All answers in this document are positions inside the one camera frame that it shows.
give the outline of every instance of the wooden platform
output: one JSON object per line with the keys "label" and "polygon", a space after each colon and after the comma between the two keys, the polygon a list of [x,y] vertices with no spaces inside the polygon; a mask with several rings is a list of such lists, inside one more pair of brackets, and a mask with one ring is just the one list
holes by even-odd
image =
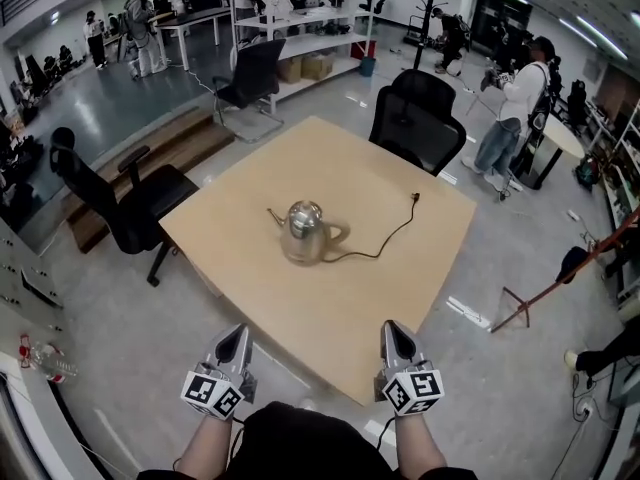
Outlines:
{"label": "wooden platform", "polygon": [[[131,180],[128,173],[118,172],[118,164],[137,148],[149,146],[151,149],[151,152],[138,162],[140,177],[144,178],[158,167],[167,164],[186,173],[231,144],[233,137],[233,132],[213,122],[210,112],[199,108],[192,109],[136,142],[97,172],[111,184],[116,198],[120,200],[131,189]],[[88,253],[109,234],[104,220],[75,194],[65,197],[62,210],[78,249],[83,253]]]}

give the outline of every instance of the kettle handle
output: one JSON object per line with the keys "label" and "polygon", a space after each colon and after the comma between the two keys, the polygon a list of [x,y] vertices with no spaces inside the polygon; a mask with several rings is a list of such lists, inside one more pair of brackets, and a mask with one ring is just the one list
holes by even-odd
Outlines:
{"label": "kettle handle", "polygon": [[325,217],[324,223],[328,228],[336,228],[340,231],[336,236],[331,236],[331,232],[329,231],[329,242],[331,245],[338,245],[349,238],[351,226],[347,224],[346,220]]}

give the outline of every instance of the chair backrest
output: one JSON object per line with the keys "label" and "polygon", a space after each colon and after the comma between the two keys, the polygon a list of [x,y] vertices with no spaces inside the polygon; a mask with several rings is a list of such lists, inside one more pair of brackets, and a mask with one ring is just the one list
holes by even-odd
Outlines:
{"label": "chair backrest", "polygon": [[462,150],[467,132],[450,115],[435,115],[391,86],[378,94],[371,142],[437,176]]}
{"label": "chair backrest", "polygon": [[275,39],[238,51],[231,85],[245,104],[254,103],[280,91],[277,67],[286,42],[286,39]]}
{"label": "chair backrest", "polygon": [[451,115],[456,91],[437,76],[417,69],[408,69],[398,75],[391,86],[398,94],[436,116]]}
{"label": "chair backrest", "polygon": [[127,254],[141,252],[143,248],[136,228],[119,209],[111,185],[92,171],[73,150],[72,135],[70,140],[61,141],[56,139],[56,132],[51,138],[49,151],[51,171],[60,176],[71,192],[107,222],[122,252]]}

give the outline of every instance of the kettle spout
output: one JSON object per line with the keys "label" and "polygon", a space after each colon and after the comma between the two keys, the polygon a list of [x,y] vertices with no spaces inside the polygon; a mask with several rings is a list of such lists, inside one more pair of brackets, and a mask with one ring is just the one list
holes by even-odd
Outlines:
{"label": "kettle spout", "polygon": [[271,216],[273,217],[273,220],[276,221],[278,226],[280,226],[280,227],[284,226],[284,219],[281,219],[280,217],[278,217],[276,215],[276,213],[271,208],[267,208],[267,211],[271,214]]}

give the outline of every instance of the blue bucket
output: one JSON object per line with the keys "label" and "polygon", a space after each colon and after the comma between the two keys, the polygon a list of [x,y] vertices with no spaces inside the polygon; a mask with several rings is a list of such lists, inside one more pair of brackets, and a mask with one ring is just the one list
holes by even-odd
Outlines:
{"label": "blue bucket", "polygon": [[373,70],[376,67],[376,59],[373,57],[364,57],[360,63],[360,74],[362,76],[373,76]]}

